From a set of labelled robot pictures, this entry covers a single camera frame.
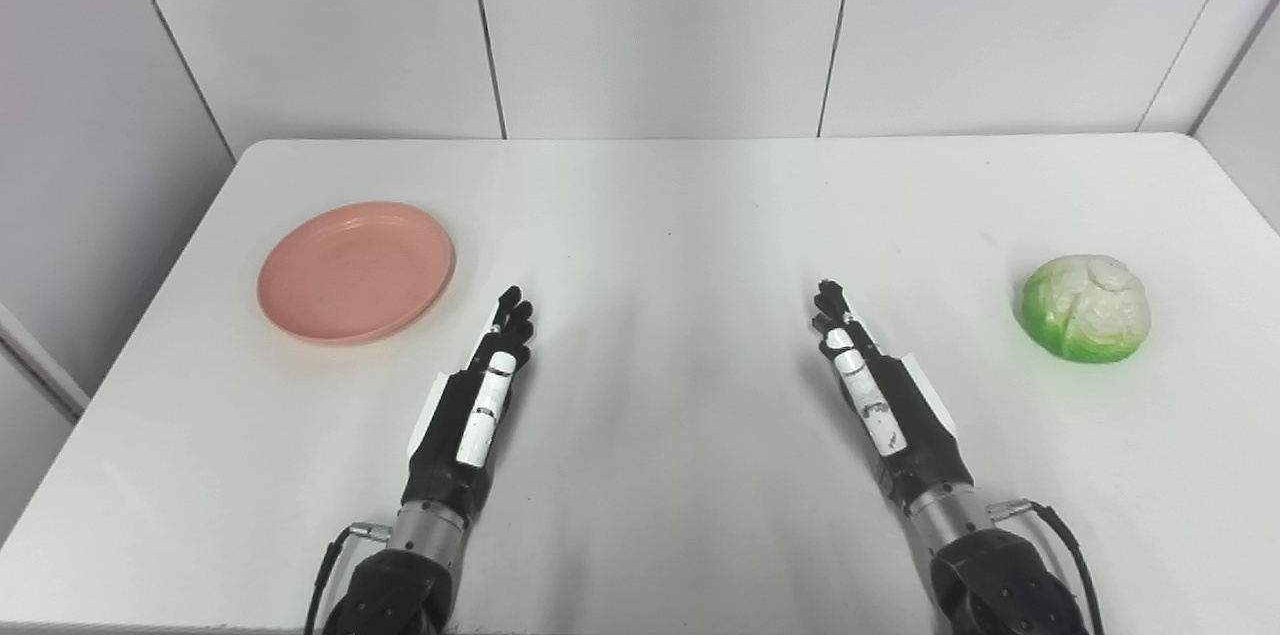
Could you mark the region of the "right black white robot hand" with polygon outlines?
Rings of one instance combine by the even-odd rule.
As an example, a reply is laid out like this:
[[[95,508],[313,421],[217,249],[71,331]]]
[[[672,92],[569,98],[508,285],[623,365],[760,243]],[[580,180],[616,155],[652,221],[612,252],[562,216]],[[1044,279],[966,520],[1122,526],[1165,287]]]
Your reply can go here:
[[[905,515],[933,493],[972,486],[956,437],[936,414],[905,358],[884,353],[836,280],[820,280],[812,320],[819,351],[879,458],[881,488]]]

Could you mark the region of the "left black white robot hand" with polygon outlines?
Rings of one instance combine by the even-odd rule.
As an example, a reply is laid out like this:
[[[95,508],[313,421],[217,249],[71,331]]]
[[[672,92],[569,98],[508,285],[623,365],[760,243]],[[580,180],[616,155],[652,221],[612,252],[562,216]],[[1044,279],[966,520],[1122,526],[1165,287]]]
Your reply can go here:
[[[497,301],[474,353],[447,376],[422,440],[410,457],[401,503],[443,506],[467,525],[492,489],[492,448],[509,408],[512,383],[531,357],[532,303],[520,287]]]

